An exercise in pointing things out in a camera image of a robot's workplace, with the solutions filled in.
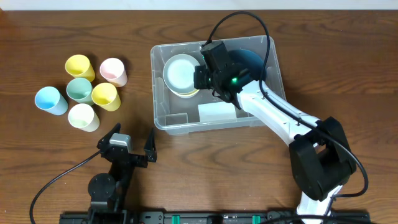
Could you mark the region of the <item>small grey bowl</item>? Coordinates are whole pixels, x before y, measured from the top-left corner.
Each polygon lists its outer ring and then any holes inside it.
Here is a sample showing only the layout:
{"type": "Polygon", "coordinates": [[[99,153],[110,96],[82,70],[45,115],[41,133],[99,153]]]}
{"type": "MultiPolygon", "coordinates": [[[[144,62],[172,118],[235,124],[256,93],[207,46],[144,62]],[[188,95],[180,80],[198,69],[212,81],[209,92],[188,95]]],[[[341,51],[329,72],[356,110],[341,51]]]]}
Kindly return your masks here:
{"type": "Polygon", "coordinates": [[[187,54],[174,55],[164,65],[163,79],[167,87],[178,93],[190,93],[196,90],[193,76],[195,67],[200,63],[187,54]]]}

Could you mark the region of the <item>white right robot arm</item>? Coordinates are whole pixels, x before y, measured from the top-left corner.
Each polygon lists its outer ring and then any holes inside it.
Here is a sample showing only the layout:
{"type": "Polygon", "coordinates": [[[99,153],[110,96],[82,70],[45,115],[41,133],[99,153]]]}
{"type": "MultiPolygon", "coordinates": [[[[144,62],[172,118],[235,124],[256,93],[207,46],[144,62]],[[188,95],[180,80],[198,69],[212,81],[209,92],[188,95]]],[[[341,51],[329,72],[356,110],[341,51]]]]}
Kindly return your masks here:
{"type": "Polygon", "coordinates": [[[209,89],[261,120],[289,147],[295,183],[302,191],[297,215],[305,223],[320,222],[350,176],[361,167],[351,152],[342,125],[305,114],[266,85],[266,69],[254,72],[240,63],[195,67],[195,88],[209,89]]]}

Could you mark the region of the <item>small yellow bowl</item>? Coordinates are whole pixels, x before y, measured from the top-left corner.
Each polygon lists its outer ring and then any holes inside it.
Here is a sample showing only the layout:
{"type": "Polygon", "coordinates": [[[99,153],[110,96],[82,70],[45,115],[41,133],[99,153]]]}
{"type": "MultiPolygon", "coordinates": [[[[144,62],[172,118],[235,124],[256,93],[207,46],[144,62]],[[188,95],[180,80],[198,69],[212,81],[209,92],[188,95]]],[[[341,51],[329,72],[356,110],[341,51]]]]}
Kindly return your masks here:
{"type": "Polygon", "coordinates": [[[194,93],[194,92],[199,92],[199,90],[193,90],[193,91],[191,91],[190,93],[179,93],[179,94],[184,94],[184,95],[186,95],[186,94],[191,94],[191,93],[194,93]]]}

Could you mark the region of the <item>dark blue bowl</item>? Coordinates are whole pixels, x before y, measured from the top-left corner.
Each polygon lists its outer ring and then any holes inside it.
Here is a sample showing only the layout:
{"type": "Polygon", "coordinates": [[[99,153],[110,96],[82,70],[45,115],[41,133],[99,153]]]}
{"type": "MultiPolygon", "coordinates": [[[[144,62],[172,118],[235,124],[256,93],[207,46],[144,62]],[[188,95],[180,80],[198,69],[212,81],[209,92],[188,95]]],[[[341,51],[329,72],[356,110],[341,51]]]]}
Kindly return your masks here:
{"type": "Polygon", "coordinates": [[[260,79],[264,60],[258,54],[246,49],[230,50],[228,53],[233,61],[250,71],[253,80],[260,79]]]}

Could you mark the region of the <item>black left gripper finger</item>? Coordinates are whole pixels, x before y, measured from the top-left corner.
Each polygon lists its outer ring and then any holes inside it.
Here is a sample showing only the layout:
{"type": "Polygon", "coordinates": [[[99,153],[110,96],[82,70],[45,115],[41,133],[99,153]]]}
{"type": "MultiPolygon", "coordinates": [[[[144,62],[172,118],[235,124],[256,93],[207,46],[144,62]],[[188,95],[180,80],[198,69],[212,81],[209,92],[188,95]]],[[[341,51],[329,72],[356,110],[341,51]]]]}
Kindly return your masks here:
{"type": "Polygon", "coordinates": [[[155,131],[151,129],[149,137],[144,146],[144,152],[146,155],[146,159],[149,162],[156,162],[157,161],[157,151],[155,146],[155,131]]]}
{"type": "Polygon", "coordinates": [[[110,144],[110,139],[113,134],[120,132],[121,124],[117,123],[107,134],[105,134],[97,143],[98,149],[107,149],[110,144]]]}

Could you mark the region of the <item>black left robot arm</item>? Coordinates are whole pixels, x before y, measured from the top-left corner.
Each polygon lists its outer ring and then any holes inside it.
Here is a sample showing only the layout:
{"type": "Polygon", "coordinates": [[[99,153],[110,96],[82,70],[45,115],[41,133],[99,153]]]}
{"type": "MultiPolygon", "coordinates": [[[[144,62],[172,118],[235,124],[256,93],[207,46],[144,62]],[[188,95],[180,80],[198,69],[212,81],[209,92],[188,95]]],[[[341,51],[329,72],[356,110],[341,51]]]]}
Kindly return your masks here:
{"type": "Polygon", "coordinates": [[[111,163],[109,172],[95,175],[88,184],[91,197],[83,223],[137,223],[137,215],[124,208],[127,190],[136,167],[146,168],[157,160],[155,132],[144,145],[144,155],[132,152],[131,137],[120,133],[118,123],[97,144],[99,154],[111,163]]]}

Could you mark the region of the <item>small white bowl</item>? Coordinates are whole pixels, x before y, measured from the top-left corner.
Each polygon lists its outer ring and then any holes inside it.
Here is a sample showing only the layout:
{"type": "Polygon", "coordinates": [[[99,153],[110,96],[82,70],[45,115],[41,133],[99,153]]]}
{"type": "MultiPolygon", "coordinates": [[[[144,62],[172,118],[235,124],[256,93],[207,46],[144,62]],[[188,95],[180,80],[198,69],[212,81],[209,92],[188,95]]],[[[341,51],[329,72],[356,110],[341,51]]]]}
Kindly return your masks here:
{"type": "Polygon", "coordinates": [[[177,93],[177,96],[181,97],[181,98],[191,98],[191,97],[195,96],[196,94],[197,94],[197,92],[194,92],[191,94],[186,94],[186,95],[177,93]]]}

